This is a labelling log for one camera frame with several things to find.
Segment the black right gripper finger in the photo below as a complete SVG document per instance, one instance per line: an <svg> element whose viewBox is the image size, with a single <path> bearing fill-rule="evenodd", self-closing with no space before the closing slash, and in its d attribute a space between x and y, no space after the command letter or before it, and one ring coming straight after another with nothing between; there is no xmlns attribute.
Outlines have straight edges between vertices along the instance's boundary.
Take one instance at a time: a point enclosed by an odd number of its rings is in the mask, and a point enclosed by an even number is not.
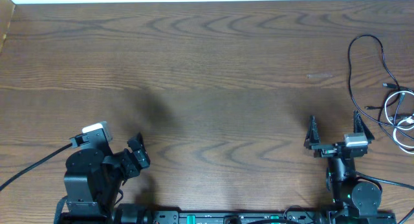
<svg viewBox="0 0 414 224"><path fill-rule="evenodd" d="M316 123L316 118L314 115L310 116L309 128L305 137L304 147L309 150L313 150L315 146L321 144L320 136L318 133L318 127Z"/></svg>
<svg viewBox="0 0 414 224"><path fill-rule="evenodd" d="M353 133L363 133L368 142L372 142L375 139L357 110L353 111Z"/></svg>

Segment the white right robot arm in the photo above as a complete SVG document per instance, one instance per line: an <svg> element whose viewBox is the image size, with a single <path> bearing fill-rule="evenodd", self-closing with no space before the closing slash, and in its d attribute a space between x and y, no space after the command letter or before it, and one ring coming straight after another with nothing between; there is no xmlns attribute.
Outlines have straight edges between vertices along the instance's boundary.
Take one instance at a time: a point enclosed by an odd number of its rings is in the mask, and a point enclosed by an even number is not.
<svg viewBox="0 0 414 224"><path fill-rule="evenodd" d="M359 112L354 111L353 132L345 134L341 142L322 144L316 118L310 116L304 147L312 150L315 157L327 159L325 183L333 202L331 207L315 213L315 223L397 222L393 213L379 211L381 184L356 172L354 160L367 154L374 139Z"/></svg>

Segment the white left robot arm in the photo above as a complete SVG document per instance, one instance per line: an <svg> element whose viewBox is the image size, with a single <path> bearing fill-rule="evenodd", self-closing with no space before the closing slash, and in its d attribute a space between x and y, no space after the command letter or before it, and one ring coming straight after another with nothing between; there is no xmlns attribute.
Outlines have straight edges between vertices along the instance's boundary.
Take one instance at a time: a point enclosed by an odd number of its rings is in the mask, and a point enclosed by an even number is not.
<svg viewBox="0 0 414 224"><path fill-rule="evenodd" d="M113 153L104 130L97 129L71 138L80 150L66 160L67 195L56 206L55 223L153 222L148 208L119 204L120 187L150 165L142 135L131 137L124 149Z"/></svg>

